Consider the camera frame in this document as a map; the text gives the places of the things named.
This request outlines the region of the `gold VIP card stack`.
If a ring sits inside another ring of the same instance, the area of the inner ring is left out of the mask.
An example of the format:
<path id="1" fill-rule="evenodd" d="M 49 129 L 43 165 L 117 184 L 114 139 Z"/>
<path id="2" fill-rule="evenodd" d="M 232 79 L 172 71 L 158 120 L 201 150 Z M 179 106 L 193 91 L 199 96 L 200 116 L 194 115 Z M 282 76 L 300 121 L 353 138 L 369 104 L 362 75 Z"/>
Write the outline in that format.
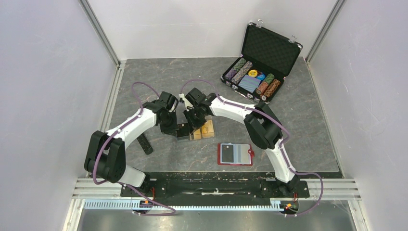
<path id="1" fill-rule="evenodd" d="M 201 127 L 202 138 L 212 138 L 215 136 L 214 124 L 212 120 L 207 120 Z"/>

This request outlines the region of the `single black VIP card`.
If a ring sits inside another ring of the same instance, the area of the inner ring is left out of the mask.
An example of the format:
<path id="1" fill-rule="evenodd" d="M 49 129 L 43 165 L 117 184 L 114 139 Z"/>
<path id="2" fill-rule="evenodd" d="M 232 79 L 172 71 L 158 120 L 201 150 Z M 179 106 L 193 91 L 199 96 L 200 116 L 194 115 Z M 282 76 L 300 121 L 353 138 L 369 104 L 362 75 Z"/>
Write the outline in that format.
<path id="1" fill-rule="evenodd" d="M 234 162 L 233 145 L 222 144 L 220 156 L 222 163 L 233 163 Z"/>

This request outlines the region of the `red leather card holder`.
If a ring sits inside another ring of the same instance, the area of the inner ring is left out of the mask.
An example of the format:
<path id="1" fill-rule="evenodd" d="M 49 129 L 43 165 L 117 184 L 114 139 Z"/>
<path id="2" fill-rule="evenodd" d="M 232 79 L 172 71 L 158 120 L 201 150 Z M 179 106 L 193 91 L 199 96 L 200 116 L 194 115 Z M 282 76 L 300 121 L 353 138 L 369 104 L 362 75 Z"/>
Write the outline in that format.
<path id="1" fill-rule="evenodd" d="M 233 145 L 233 150 L 234 150 L 234 162 L 233 163 L 222 163 L 221 162 L 220 152 L 221 152 L 222 144 Z M 254 155 L 255 153 L 250 144 L 219 143 L 217 145 L 217 164 L 218 165 L 252 166 Z"/>

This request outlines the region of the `clear acrylic card tray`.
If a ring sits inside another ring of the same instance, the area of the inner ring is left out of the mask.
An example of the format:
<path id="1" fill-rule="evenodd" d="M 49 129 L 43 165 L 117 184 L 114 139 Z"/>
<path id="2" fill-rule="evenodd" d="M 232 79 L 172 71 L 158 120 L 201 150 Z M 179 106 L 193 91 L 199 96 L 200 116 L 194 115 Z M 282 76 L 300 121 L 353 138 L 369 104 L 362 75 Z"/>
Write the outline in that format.
<path id="1" fill-rule="evenodd" d="M 214 137 L 215 129 L 212 119 L 207 120 L 200 128 L 194 131 L 187 122 L 178 123 L 176 130 L 177 141 L 197 141 Z"/>

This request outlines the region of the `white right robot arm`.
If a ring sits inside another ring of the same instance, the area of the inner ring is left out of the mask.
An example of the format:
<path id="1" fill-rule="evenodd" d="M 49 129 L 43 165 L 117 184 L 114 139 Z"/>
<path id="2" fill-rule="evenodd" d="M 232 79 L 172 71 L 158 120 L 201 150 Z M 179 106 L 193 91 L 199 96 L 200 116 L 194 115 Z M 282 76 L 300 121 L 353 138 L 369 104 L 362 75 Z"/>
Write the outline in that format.
<path id="1" fill-rule="evenodd" d="M 243 104 L 216 93 L 205 95 L 197 88 L 187 94 L 180 93 L 179 97 L 185 105 L 185 117 L 194 128 L 202 126 L 207 116 L 221 116 L 244 124 L 252 143 L 267 154 L 279 193 L 291 196 L 297 191 L 299 177 L 284 147 L 285 129 L 267 104 Z"/>

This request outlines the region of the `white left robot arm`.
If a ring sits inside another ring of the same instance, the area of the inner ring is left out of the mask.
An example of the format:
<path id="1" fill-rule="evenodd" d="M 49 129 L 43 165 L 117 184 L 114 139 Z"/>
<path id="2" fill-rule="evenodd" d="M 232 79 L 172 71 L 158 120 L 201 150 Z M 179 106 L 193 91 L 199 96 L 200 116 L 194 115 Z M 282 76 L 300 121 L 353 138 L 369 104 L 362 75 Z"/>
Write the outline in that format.
<path id="1" fill-rule="evenodd" d="M 139 196 L 151 191 L 146 174 L 126 163 L 126 149 L 148 129 L 159 126 L 161 133 L 176 135 L 176 96 L 163 91 L 157 100 L 146 102 L 133 116 L 109 131 L 95 131 L 89 141 L 84 169 L 110 183 L 133 186 Z"/>

